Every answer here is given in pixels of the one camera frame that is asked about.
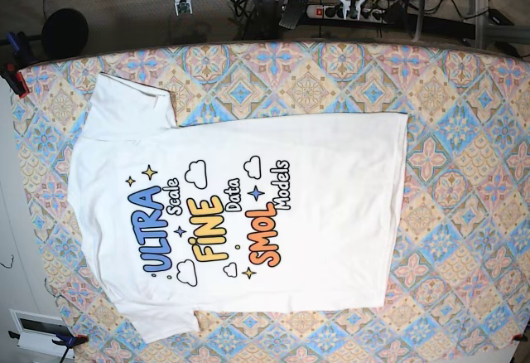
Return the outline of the white printed T-shirt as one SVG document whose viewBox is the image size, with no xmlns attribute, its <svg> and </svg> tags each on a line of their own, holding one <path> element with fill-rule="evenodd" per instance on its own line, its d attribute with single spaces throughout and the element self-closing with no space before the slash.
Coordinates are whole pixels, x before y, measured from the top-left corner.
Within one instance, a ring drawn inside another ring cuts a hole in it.
<svg viewBox="0 0 530 363">
<path fill-rule="evenodd" d="M 94 277 L 152 342 L 198 311 L 384 305 L 406 153 L 405 114 L 180 127 L 167 91 L 101 74 L 67 196 Z"/>
</svg>

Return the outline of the grey metal table leg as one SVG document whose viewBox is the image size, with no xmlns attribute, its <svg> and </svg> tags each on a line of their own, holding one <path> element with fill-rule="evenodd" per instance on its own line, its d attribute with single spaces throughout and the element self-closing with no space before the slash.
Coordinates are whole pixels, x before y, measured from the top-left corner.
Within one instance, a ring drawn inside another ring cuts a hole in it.
<svg viewBox="0 0 530 363">
<path fill-rule="evenodd" d="M 503 24 L 489 14 L 489 0 L 470 0 L 470 20 L 475 25 L 475 47 L 485 50 L 493 43 L 529 44 L 529 26 Z"/>
</svg>

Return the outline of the blue clamp lower left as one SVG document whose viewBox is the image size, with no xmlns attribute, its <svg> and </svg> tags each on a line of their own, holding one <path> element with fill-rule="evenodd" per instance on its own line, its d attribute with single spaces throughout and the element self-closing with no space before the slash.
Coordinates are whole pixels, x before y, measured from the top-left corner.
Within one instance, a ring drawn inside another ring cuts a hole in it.
<svg viewBox="0 0 530 363">
<path fill-rule="evenodd" d="M 56 347 L 73 349 L 89 341 L 87 336 L 71 336 L 50 333 L 7 332 L 9 337 L 18 340 L 17 345 L 23 349 L 52 350 Z"/>
</svg>

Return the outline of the black remote control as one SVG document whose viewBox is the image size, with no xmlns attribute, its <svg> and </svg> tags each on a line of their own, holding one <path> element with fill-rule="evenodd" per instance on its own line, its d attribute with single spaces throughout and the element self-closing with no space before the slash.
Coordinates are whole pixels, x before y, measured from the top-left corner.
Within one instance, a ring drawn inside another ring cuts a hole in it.
<svg viewBox="0 0 530 363">
<path fill-rule="evenodd" d="M 306 13 L 309 0 L 285 0 L 279 26 L 293 30 Z"/>
</svg>

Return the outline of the orange clamp lower right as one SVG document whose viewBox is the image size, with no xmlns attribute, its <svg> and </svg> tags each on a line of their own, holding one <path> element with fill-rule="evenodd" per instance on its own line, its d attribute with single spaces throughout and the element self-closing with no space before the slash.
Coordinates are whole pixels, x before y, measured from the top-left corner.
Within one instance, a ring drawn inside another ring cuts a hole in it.
<svg viewBox="0 0 530 363">
<path fill-rule="evenodd" d="M 528 342 L 528 337 L 524 334 L 517 334 L 513 337 L 513 341 L 517 342 Z"/>
</svg>

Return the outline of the patterned tablecloth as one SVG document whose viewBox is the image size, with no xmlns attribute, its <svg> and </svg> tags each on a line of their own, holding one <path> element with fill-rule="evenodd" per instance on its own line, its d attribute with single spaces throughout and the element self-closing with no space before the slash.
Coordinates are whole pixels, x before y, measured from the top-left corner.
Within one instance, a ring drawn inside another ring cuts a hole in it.
<svg viewBox="0 0 530 363">
<path fill-rule="evenodd" d="M 171 92 L 180 125 L 400 111 L 403 214 L 386 301 L 338 312 L 212 313 L 152 344 L 89 272 L 67 172 L 97 75 Z M 96 56 L 22 73 L 12 96 L 23 190 L 45 286 L 89 341 L 81 362 L 508 361 L 529 320 L 529 66 L 465 51 L 349 42 L 198 45 Z"/>
</svg>

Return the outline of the black round stool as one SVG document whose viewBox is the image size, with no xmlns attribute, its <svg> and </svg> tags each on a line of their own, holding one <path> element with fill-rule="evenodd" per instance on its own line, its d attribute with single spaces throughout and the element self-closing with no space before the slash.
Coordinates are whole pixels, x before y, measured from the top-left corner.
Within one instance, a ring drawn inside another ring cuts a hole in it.
<svg viewBox="0 0 530 363">
<path fill-rule="evenodd" d="M 63 8 L 52 13 L 41 31 L 41 44 L 51 60 L 76 57 L 85 48 L 89 25 L 85 16 L 73 8 Z"/>
</svg>

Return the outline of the white wall outlet box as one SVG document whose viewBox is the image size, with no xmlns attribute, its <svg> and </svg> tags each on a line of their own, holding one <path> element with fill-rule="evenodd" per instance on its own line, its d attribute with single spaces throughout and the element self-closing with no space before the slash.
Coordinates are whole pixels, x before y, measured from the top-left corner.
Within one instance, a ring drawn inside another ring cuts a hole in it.
<svg viewBox="0 0 530 363">
<path fill-rule="evenodd" d="M 58 346 L 58 335 L 71 336 L 69 328 L 59 317 L 41 315 L 37 313 L 9 310 L 18 335 L 17 347 L 24 351 L 41 353 L 47 356 L 62 357 L 65 346 Z"/>
</svg>

